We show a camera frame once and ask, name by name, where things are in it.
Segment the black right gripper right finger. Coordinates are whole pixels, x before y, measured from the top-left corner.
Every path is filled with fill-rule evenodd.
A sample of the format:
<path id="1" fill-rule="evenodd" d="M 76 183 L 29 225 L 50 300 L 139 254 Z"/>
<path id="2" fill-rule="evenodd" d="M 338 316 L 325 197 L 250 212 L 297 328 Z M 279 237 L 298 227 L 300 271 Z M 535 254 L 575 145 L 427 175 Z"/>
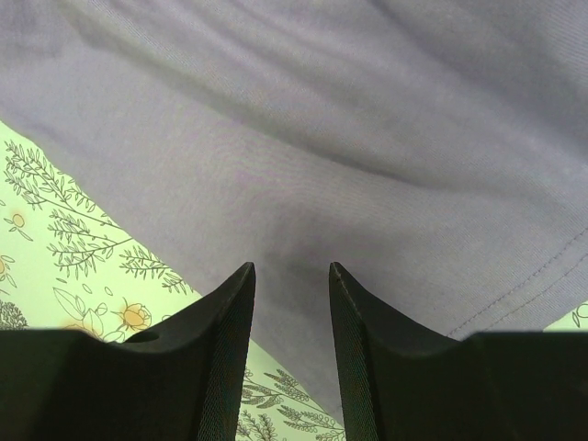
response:
<path id="1" fill-rule="evenodd" d="M 392 308 L 338 263 L 329 300 L 347 439 L 587 437 L 585 334 L 455 340 Z"/>

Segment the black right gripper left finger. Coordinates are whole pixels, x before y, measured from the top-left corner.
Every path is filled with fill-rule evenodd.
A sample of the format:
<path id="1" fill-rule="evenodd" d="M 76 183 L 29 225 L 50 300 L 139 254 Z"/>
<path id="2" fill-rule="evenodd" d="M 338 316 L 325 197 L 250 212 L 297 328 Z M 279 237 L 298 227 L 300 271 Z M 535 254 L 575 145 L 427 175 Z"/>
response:
<path id="1" fill-rule="evenodd" d="M 232 440 L 255 270 L 122 343 L 81 331 L 1 334 L 4 440 Z"/>

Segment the purple t shirt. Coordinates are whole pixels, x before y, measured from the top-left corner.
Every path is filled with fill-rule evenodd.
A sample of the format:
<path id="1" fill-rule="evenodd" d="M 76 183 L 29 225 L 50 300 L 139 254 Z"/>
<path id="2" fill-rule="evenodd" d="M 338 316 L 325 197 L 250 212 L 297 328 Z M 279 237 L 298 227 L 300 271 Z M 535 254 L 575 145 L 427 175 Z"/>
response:
<path id="1" fill-rule="evenodd" d="M 1 118 L 332 416 L 343 264 L 461 338 L 587 298 L 584 1 L 4 1 Z"/>

